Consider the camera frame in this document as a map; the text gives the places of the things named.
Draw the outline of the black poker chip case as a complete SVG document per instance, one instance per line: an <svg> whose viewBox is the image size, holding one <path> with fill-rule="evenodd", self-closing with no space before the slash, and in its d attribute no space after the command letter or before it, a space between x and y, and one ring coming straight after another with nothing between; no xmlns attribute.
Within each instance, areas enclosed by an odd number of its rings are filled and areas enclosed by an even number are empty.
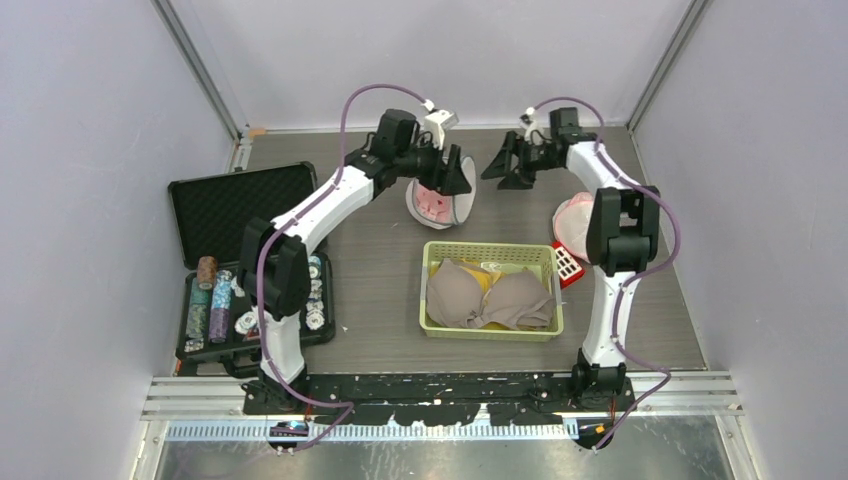
<svg viewBox="0 0 848 480"><path fill-rule="evenodd" d="M250 309L248 299L232 295L228 338L212 344L206 336L189 340L185 335L189 291L196 279L198 259L214 256L218 270L238 271L242 239L247 223L254 218L270 220L297 206L317 189L317 175L309 162L248 170L171 183L171 198L177 224L185 279L179 333L175 348L176 373L200 376L209 372L244 379L256 375L261 359L256 331L236 330L239 317Z"/></svg>

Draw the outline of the white grey-zipper laundry bag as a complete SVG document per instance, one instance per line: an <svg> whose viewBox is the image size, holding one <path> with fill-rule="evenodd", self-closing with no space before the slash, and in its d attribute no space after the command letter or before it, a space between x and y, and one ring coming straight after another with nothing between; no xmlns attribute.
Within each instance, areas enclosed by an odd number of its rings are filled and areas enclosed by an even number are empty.
<svg viewBox="0 0 848 480"><path fill-rule="evenodd" d="M445 196L421 186L417 179L408 184L406 206L416 221L435 230L445 230L468 220L477 192L476 166L471 156L463 156L460 166L471 185L470 193Z"/></svg>

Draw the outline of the teal poker chip stack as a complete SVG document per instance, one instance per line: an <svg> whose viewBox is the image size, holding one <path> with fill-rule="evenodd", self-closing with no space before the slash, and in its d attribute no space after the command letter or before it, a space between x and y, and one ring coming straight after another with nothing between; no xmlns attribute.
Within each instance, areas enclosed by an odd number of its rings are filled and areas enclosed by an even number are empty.
<svg viewBox="0 0 848 480"><path fill-rule="evenodd" d="M208 327L210 302L210 291L201 288L197 279L193 279L189 291L185 325L185 335L189 340L202 340L205 338Z"/></svg>

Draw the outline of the brown poker chip stack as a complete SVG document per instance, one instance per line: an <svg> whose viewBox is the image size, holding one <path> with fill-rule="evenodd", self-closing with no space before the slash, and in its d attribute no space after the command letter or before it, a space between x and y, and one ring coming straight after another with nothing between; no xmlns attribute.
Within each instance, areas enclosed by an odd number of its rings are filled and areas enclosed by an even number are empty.
<svg viewBox="0 0 848 480"><path fill-rule="evenodd" d="M214 256L202 256L198 259L196 281L200 290L212 290L216 283L218 262Z"/></svg>

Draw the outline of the green plastic basket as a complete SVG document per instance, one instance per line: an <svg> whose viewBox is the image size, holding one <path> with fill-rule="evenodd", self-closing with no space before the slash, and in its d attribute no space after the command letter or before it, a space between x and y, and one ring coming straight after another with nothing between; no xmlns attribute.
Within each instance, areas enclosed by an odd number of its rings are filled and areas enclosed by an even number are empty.
<svg viewBox="0 0 848 480"><path fill-rule="evenodd" d="M434 338L547 342L564 330L552 247L431 241L419 324Z"/></svg>

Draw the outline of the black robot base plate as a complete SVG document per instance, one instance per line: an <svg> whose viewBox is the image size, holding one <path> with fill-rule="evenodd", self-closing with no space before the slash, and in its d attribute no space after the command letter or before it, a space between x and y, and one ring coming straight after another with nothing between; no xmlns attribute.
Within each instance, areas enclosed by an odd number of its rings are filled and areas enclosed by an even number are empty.
<svg viewBox="0 0 848 480"><path fill-rule="evenodd" d="M570 413L609 420L635 401L630 381L619 391L579 390L568 372L308 374L295 381L295 395L263 379L241 388L247 415L295 415L325 426L467 426L480 414L498 427L553 425Z"/></svg>

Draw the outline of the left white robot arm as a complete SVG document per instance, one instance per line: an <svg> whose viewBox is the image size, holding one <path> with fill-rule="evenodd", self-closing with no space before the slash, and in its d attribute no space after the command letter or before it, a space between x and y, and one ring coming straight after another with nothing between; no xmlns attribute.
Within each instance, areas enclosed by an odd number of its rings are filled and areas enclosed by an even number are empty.
<svg viewBox="0 0 848 480"><path fill-rule="evenodd" d="M247 224L238 283L256 308L260 379L270 386L268 400L280 412L298 412L307 398L297 379L305 371L300 315L311 292L309 256L348 216L400 178L444 196L471 193L460 147L445 143L457 122L457 115L444 109L432 109L423 119L388 109L362 147L343 152L330 180L290 211Z"/></svg>

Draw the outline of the red toy block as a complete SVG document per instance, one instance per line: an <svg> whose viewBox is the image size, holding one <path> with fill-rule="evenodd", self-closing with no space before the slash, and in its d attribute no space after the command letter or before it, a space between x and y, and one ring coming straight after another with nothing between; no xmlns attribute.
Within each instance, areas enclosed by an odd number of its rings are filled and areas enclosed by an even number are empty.
<svg viewBox="0 0 848 480"><path fill-rule="evenodd" d="M585 275L585 269L560 242L553 242L551 247L556 255L559 286L565 289L579 281Z"/></svg>

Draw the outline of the purple poker chip stack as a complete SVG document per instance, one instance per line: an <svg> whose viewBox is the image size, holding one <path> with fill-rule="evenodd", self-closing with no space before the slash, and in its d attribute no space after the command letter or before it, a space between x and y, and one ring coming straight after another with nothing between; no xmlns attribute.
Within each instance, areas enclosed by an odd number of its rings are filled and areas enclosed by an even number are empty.
<svg viewBox="0 0 848 480"><path fill-rule="evenodd" d="M212 291L208 340L212 344L224 343L228 338L233 275L228 270L216 273Z"/></svg>

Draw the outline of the pink bra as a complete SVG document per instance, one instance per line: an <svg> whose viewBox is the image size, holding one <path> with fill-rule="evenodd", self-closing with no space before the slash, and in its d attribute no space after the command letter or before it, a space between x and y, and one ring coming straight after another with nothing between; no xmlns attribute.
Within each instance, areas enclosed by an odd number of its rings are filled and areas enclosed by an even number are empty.
<svg viewBox="0 0 848 480"><path fill-rule="evenodd" d="M434 229L446 229L456 223L454 199L421 186L416 181L409 193L413 216L423 225Z"/></svg>

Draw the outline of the white pink-zipper laundry bag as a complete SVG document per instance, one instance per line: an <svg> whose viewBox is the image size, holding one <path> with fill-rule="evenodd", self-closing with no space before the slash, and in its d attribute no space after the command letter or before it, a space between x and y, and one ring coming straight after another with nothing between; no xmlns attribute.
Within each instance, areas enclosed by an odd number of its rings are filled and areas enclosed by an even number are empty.
<svg viewBox="0 0 848 480"><path fill-rule="evenodd" d="M588 261L586 239L594 206L589 192L579 192L560 204L552 218L554 238L574 257Z"/></svg>

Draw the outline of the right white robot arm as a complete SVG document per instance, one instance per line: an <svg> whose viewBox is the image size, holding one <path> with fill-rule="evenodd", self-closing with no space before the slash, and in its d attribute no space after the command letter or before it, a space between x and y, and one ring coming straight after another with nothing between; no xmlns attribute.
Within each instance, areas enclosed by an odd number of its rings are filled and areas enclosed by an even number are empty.
<svg viewBox="0 0 848 480"><path fill-rule="evenodd" d="M574 403L591 411L625 392L633 298L659 247L658 192L642 187L608 156L599 135L580 126L576 108L551 111L548 131L541 130L535 112L530 107L521 115L524 131L506 134L481 177L498 180L501 190L526 190L537 173L562 168L593 196L586 256L594 268L594 300L567 386Z"/></svg>

